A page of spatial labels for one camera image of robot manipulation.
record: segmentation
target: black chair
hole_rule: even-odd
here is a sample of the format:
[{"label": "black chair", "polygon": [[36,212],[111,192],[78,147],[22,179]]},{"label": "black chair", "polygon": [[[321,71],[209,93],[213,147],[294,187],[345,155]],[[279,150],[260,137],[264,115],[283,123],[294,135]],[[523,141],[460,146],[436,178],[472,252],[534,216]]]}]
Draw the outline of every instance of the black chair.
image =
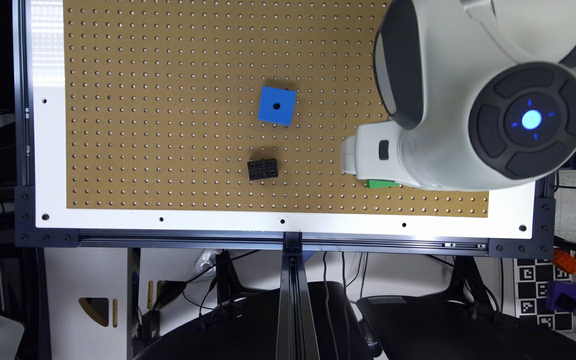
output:
[{"label": "black chair", "polygon": [[[576,360],[576,342],[494,311],[472,258],[458,257],[446,291],[422,297],[359,299],[364,320],[389,359]],[[468,280],[474,302],[463,295]]]}]

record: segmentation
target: metal rod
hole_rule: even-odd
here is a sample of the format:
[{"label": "metal rod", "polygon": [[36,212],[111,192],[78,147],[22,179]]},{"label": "metal rod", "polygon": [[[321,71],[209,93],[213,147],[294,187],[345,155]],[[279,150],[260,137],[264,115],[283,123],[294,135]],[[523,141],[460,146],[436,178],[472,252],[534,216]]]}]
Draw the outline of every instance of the metal rod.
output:
[{"label": "metal rod", "polygon": [[284,233],[276,360],[319,360],[301,233]]}]

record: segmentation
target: black block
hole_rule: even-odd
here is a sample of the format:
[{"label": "black block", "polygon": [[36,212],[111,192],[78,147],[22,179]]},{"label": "black block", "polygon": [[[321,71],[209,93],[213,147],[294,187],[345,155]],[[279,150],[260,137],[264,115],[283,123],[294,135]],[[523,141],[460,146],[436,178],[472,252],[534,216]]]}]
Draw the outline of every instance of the black block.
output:
[{"label": "black block", "polygon": [[251,160],[248,162],[248,178],[250,181],[278,176],[277,159]]},{"label": "black block", "polygon": [[576,300],[568,294],[561,294],[557,300],[555,300],[555,305],[568,312],[573,312],[576,309]]}]

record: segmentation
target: blue cube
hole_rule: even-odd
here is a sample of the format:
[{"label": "blue cube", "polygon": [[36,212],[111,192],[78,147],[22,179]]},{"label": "blue cube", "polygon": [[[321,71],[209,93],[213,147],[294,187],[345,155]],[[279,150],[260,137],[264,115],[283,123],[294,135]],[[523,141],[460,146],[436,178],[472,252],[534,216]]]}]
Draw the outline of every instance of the blue cube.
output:
[{"label": "blue cube", "polygon": [[259,101],[257,119],[290,126],[296,99],[297,93],[294,91],[264,86],[261,89],[261,101]]}]

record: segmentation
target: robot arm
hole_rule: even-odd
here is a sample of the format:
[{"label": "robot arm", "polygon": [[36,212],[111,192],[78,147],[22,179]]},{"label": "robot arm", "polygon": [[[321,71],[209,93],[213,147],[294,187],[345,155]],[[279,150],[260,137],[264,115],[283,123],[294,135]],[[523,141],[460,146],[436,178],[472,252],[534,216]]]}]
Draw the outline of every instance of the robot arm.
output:
[{"label": "robot arm", "polygon": [[[525,24],[527,40],[517,41],[526,19],[513,15],[550,6],[549,17],[576,24],[576,1],[556,3],[565,6],[394,0],[374,51],[390,120],[361,125],[344,141],[342,171],[469,191],[521,185],[558,168],[576,150],[576,75],[557,63],[576,49],[576,29],[553,40],[557,18],[549,18]],[[547,46],[526,50],[540,38]]]}]

